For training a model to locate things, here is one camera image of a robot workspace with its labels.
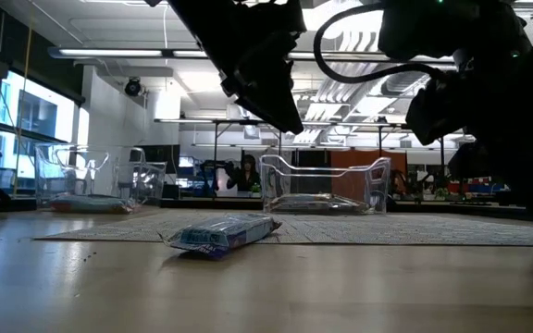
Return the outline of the orange partition wall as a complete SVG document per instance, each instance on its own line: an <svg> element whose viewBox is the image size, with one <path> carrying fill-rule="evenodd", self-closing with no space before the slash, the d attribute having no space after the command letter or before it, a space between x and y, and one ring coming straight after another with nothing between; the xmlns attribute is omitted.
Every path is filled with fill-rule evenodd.
<svg viewBox="0 0 533 333"><path fill-rule="evenodd" d="M406 153L358 150L333 151L330 160L333 168L348 168L371 165L380 157L388 157L390 159L390 196L393 194L406 194ZM349 199L362 201L366 189L365 181L366 176L364 174L347 172L339 178L332 179L332 192Z"/></svg>

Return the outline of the black wall screen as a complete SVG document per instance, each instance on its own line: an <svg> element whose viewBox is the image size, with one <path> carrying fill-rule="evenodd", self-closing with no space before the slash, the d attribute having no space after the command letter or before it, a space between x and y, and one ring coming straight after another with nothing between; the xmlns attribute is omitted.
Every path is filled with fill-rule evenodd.
<svg viewBox="0 0 533 333"><path fill-rule="evenodd" d="M176 175L180 160L180 146L138 145L130 151L128 165L142 172Z"/></svg>

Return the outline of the green granola bar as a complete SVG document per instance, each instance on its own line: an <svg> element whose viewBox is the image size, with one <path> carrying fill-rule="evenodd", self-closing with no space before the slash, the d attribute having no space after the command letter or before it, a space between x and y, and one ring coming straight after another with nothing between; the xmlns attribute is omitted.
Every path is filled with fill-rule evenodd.
<svg viewBox="0 0 533 333"><path fill-rule="evenodd" d="M295 214L364 214L369 206L363 203L346 201L308 201L272 203L268 207L272 212Z"/></svg>
<svg viewBox="0 0 533 333"><path fill-rule="evenodd" d="M339 196L332 193L305 194L294 193L285 194L274 199L271 204L297 204L297 203L326 203L326 204L348 204L361 205L362 203L353 199Z"/></svg>

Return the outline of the clear plastic bin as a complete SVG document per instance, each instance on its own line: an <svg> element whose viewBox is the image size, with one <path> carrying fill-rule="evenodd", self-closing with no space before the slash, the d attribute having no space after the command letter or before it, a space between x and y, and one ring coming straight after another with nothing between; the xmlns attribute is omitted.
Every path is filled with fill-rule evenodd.
<svg viewBox="0 0 533 333"><path fill-rule="evenodd" d="M368 166L349 166L348 168L292 166L283 157L266 154L260 157L261 196L263 210L266 213L287 214L287 212L272 212L268 207L271 202L285 194L332 193L331 181L347 172L359 172L366 176L366 189L362 204L367 204L369 210L364 214L384 214L387 211L387 199L390 187L390 159L380 157Z"/></svg>
<svg viewBox="0 0 533 333"><path fill-rule="evenodd" d="M48 202L66 194L98 194L133 199L140 207L151 201L160 201L166 175L142 172L129 166L130 151L134 148L70 143L37 144L37 206L56 212Z"/></svg>

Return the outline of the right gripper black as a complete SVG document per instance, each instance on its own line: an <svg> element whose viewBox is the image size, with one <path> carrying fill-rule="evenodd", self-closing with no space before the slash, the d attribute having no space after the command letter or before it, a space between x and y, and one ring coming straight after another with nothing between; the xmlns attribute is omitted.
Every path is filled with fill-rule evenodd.
<svg viewBox="0 0 533 333"><path fill-rule="evenodd" d="M468 127L476 141L452 157L457 178L494 176L520 201L533 204L533 49L500 98L487 98ZM526 207L533 217L533 205Z"/></svg>

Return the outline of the long ceiling light bar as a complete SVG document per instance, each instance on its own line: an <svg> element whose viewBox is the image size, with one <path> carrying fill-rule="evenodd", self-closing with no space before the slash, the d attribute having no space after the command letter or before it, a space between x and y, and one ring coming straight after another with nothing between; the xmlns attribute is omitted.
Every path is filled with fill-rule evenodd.
<svg viewBox="0 0 533 333"><path fill-rule="evenodd" d="M62 48L49 47L48 53L52 58L58 59L90 59L90 58L118 58L118 59L207 59L208 56L202 50L192 49L128 49L128 48ZM420 63L425 65L454 64L450 56L433 58L418 55L410 60L397 60L384 55L381 52L321 52L326 62L362 62L362 63Z"/></svg>

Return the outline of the black metal frame stand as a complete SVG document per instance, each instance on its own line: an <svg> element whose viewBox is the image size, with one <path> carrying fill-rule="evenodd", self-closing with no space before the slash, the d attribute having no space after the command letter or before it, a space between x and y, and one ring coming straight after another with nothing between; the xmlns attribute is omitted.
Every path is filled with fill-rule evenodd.
<svg viewBox="0 0 533 333"><path fill-rule="evenodd" d="M229 127L232 126L232 125L240 125L240 126L244 126L245 128L246 127L252 127L253 129L257 130L263 124L259 123L257 120L250 120L250 119L238 119L238 120L235 120L235 119L233 119L233 120L217 119L217 120L214 120L213 123L215 124L215 135L214 135L214 143L213 143L213 158L210 160L210 164L213 166L213 171L212 171L212 177L213 177L213 180L212 180L212 191L213 191L213 196L216 196L217 192L219 191L219 178L217 176L217 171L220 168L225 170L225 165L228 162L231 162L230 160L218 160L217 159L218 138L224 132L226 132L229 129ZM239 147L239 148L242 148L241 163L242 163L243 157L246 155L246 153L244 151L245 149L255 148L255 149L267 150L267 149L270 149L270 148L277 148L279 150L279 152L281 152L281 136L282 136L282 132L280 130L277 130L277 129L272 129L267 124L264 124L263 126L266 127L267 129L269 129L273 133L273 136L276 139L276 144L267 144L267 145L258 144L258 143L257 144L246 144L246 145L238 144L238 143L227 144L227 147ZM254 157L254 159L255 159L255 162L256 162L256 171L258 172L259 166L257 165L257 159L255 157ZM251 191L243 191L243 192L248 192L250 195L253 195L253 190L254 190L254 187L252 187Z"/></svg>

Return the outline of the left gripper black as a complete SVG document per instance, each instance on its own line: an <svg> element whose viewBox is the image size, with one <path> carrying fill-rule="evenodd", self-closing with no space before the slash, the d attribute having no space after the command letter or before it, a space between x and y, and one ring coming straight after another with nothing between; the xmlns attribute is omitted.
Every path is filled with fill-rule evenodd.
<svg viewBox="0 0 533 333"><path fill-rule="evenodd" d="M236 103L283 132L303 122L293 101L288 54L306 32L301 0L168 0Z"/></svg>

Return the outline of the brown granola bar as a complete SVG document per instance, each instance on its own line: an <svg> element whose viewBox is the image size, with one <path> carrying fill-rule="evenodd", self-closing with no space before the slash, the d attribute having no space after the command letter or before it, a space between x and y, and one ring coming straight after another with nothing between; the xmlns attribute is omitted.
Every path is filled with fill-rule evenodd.
<svg viewBox="0 0 533 333"><path fill-rule="evenodd" d="M62 213L130 214L140 205L133 199L122 199L98 194L66 194L54 197L48 205Z"/></svg>

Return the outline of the grey woven mat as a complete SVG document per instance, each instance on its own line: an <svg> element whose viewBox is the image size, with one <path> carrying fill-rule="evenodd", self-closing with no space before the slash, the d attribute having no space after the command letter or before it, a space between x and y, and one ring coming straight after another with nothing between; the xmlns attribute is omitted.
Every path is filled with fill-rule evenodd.
<svg viewBox="0 0 533 333"><path fill-rule="evenodd" d="M181 229L203 222L261 214L171 211L97 227L45 236L46 241L161 242ZM455 245L533 247L533 224L503 224L472 216L273 215L280 227L260 240L264 244Z"/></svg>

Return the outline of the blue granola bar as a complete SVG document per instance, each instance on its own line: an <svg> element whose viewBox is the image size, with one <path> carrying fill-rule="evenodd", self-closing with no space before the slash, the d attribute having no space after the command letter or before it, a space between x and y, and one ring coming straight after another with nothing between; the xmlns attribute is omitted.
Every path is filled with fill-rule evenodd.
<svg viewBox="0 0 533 333"><path fill-rule="evenodd" d="M174 232L158 231L166 246L220 258L242 246L260 241L280 228L271 216L229 214L210 217Z"/></svg>

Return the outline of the person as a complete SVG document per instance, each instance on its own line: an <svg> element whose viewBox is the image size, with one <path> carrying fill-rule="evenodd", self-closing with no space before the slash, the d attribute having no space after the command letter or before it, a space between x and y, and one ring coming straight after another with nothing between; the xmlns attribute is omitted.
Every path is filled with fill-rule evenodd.
<svg viewBox="0 0 533 333"><path fill-rule="evenodd" d="M227 188L236 187L238 191L251 191L254 185L261 183L260 175L256 171L256 162L253 156L246 154L240 167L235 167L232 162L225 165L229 179Z"/></svg>

